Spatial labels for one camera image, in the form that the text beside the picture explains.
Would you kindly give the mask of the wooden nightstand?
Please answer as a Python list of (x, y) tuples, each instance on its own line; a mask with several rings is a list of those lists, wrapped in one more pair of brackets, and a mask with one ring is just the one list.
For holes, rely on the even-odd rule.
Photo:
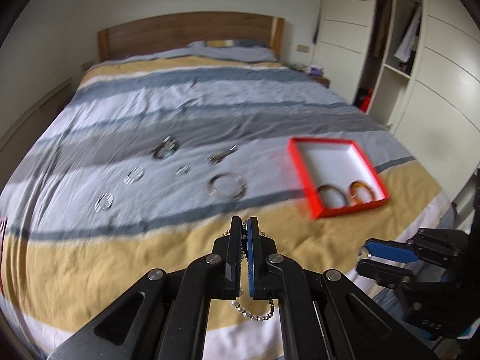
[(298, 72), (303, 73), (309, 79), (315, 80), (315, 82), (325, 86), (326, 88), (329, 88), (330, 80), (325, 77), (322, 67), (318, 67), (316, 65), (307, 66), (307, 65), (299, 64), (295, 66), (295, 69)]

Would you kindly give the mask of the thin silver bangle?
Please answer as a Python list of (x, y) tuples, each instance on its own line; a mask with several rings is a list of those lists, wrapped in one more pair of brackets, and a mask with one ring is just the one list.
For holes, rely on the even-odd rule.
[[(234, 184), (234, 189), (223, 190), (222, 183), (229, 181)], [(214, 175), (207, 183), (207, 191), (211, 196), (229, 200), (238, 200), (247, 192), (247, 182), (242, 175), (233, 172), (222, 172)]]

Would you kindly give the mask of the low wall cabinet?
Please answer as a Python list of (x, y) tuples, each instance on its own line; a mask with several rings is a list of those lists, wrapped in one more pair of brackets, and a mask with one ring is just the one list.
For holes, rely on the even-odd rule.
[(1, 137), (1, 188), (73, 94), (72, 78), (68, 77), (28, 108)]

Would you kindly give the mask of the red jewelry box tray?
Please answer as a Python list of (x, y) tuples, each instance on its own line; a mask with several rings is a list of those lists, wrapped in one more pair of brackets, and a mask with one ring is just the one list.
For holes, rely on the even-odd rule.
[[(289, 139), (289, 156), (306, 196), (313, 219), (358, 213), (384, 206), (390, 198), (385, 185), (358, 144), (337, 138), (293, 137)], [(376, 201), (352, 205), (349, 184), (362, 180), (373, 187)], [(349, 205), (331, 209), (323, 205), (317, 188), (324, 184), (339, 187), (348, 197)]]

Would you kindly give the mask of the striped duvet cover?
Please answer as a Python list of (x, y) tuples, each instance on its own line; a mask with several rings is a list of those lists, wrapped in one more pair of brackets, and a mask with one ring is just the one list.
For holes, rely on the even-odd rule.
[[(390, 193), (376, 210), (310, 216), (292, 137), (354, 141)], [(247, 182), (211, 196), (214, 175)], [(278, 250), (313, 271), (354, 275), (370, 237), (448, 228), (447, 194), (382, 126), (277, 62), (169, 53), (92, 67), (1, 192), (7, 218), (1, 312), (35, 359), (150, 269), (206, 254), (235, 216), (255, 216)]]

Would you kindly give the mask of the dark brown bangle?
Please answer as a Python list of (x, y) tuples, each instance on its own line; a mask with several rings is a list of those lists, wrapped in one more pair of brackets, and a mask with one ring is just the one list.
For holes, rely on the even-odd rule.
[(349, 205), (347, 195), (333, 184), (323, 184), (316, 189), (316, 192), (323, 201), (323, 205), (328, 208), (337, 209)]

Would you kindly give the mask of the grey pillow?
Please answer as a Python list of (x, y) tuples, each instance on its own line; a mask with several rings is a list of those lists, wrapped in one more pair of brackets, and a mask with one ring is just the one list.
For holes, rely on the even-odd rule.
[(193, 41), (187, 46), (198, 56), (246, 63), (276, 62), (278, 57), (262, 41), (230, 39), (225, 41)]

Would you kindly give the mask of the amber orange bangle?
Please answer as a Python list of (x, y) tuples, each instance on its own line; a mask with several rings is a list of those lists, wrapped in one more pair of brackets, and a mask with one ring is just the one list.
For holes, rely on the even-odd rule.
[(373, 187), (362, 180), (354, 180), (349, 184), (348, 197), (353, 206), (373, 203), (377, 198)]

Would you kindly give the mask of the white wardrobe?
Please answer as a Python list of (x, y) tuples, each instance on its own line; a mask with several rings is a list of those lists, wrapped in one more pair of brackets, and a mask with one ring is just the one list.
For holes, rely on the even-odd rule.
[(460, 0), (322, 0), (314, 60), (456, 204), (479, 168), (479, 28)]

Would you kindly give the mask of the wooden headboard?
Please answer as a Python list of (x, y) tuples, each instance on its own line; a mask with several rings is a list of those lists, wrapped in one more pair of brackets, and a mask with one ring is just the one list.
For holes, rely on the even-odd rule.
[(278, 57), (285, 20), (235, 11), (194, 11), (137, 19), (97, 33), (101, 62), (187, 47), (194, 41), (251, 39)]

